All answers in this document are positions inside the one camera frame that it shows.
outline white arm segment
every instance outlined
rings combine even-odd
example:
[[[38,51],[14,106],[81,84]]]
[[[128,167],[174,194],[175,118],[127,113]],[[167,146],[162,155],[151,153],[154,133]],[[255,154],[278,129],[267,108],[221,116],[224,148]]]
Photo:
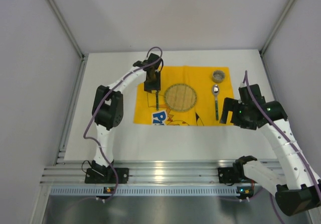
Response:
[[[274,123],[290,138],[291,142],[298,148],[299,152],[302,152],[301,148],[297,144],[292,134],[289,122],[282,119],[274,121]],[[285,174],[288,189],[301,189],[302,184],[305,184],[307,187],[312,186],[313,182],[311,181],[311,178],[307,170],[305,169],[303,162],[299,158],[298,154],[291,147],[291,145],[285,140],[285,138],[270,124],[266,124],[263,127],[261,127],[260,131],[268,139],[269,143],[272,146],[272,149],[274,150],[280,162],[280,165]],[[320,177],[313,171],[311,167],[310,169],[313,172],[314,178],[316,180],[320,179]]]
[[[133,72],[135,69],[138,69],[138,67],[132,67],[130,69],[130,72]],[[118,84],[120,81],[122,81],[124,76],[121,77],[119,80],[115,81],[114,83],[110,84],[109,88],[110,89],[113,88],[116,84]],[[121,85],[118,86],[114,91],[120,91],[124,95],[124,98],[125,98],[126,93],[129,90],[132,90],[134,87],[136,87],[140,83],[144,82],[145,80],[146,80],[146,72],[144,70],[139,70],[137,72],[134,72],[132,75],[128,76],[121,83]],[[97,124],[96,124],[96,128],[97,128],[97,140],[101,144],[102,151],[104,152],[108,161],[111,163],[114,160],[114,155],[113,155],[112,149],[114,146],[115,128],[112,128],[108,131],[106,129],[106,127],[104,127],[102,125],[97,125]],[[105,161],[105,159],[103,158],[103,156],[101,155],[99,148],[100,147],[97,146],[94,161],[96,161],[96,163],[101,166],[108,167],[108,164]]]
[[[244,175],[256,181],[268,192],[270,192],[273,196],[276,193],[277,185],[285,185],[286,181],[283,176],[280,176],[263,166],[259,161],[250,161],[243,165]]]

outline yellow cloth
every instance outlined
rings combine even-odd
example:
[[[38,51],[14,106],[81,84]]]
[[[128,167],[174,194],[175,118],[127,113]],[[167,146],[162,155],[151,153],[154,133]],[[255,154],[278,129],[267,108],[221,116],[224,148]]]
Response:
[[[218,95],[219,118],[222,114],[224,98],[234,98],[228,67],[164,67],[161,74],[161,91],[158,93],[159,110],[156,110],[156,95],[144,91],[144,84],[137,88],[134,123],[146,125],[179,125],[179,126],[219,126],[223,125],[215,117],[215,101],[212,94],[212,74],[222,70],[225,79],[219,83]],[[197,94],[197,102],[186,112],[171,110],[165,104],[164,93],[172,85],[184,83],[192,87]]]

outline spoon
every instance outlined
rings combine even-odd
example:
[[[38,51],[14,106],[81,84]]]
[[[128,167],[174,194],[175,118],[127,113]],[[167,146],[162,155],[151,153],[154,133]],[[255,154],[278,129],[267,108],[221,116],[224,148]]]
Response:
[[[216,120],[219,120],[219,105],[217,102],[217,96],[219,95],[220,89],[219,86],[217,84],[215,84],[212,87],[212,94],[214,95],[214,99],[215,99],[215,114],[216,114]]]

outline woven coaster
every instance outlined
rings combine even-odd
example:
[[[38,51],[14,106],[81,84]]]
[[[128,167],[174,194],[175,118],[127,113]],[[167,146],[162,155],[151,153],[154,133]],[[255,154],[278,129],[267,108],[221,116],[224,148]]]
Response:
[[[166,105],[179,112],[186,112],[195,106],[197,95],[193,88],[184,83],[170,86],[164,95]]]

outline white robotic arm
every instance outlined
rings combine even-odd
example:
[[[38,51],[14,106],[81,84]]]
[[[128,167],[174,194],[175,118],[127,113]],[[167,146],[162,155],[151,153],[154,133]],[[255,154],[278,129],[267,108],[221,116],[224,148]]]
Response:
[[[158,92],[161,89],[161,72],[158,71],[159,65],[163,65],[161,57],[162,51],[160,56],[150,53],[144,61],[135,62],[130,71],[113,84],[107,87],[101,85],[97,88],[92,109],[97,138],[85,136],[89,127],[84,134],[84,138],[92,139],[97,143],[97,149],[94,160],[87,169],[85,183],[127,182],[129,169],[111,166],[114,160],[115,127],[123,118],[123,97],[140,83],[144,83],[144,90],[147,92],[153,90]]]
[[[243,156],[235,161],[228,178],[234,183],[248,180],[259,183],[275,196],[286,215],[320,206],[321,179],[297,144],[282,105],[277,101],[265,102],[257,84],[241,87],[239,93],[241,100],[225,98],[220,123],[225,124],[228,111],[232,111],[234,125],[251,130],[259,128],[271,144],[284,176],[266,168],[253,156]]]
[[[108,87],[112,89],[114,86],[116,86],[120,81],[122,83],[114,90],[119,91],[124,96],[127,95],[127,93],[136,86],[138,86],[140,83],[144,82],[146,80],[146,72],[144,70],[139,70],[139,67],[132,67],[129,72],[133,72],[129,77],[127,77],[125,80],[124,75],[122,78],[114,82],[113,84],[109,85]],[[113,162],[114,155],[113,155],[113,146],[114,146],[114,135],[115,135],[115,128],[111,128],[110,130],[107,130],[106,126],[96,124],[97,128],[97,140],[101,144],[101,146],[97,146],[96,149],[96,155],[94,157],[94,161],[99,164],[100,166],[106,166],[108,167],[108,163],[103,158],[99,148],[102,148],[105,156],[110,162]]]

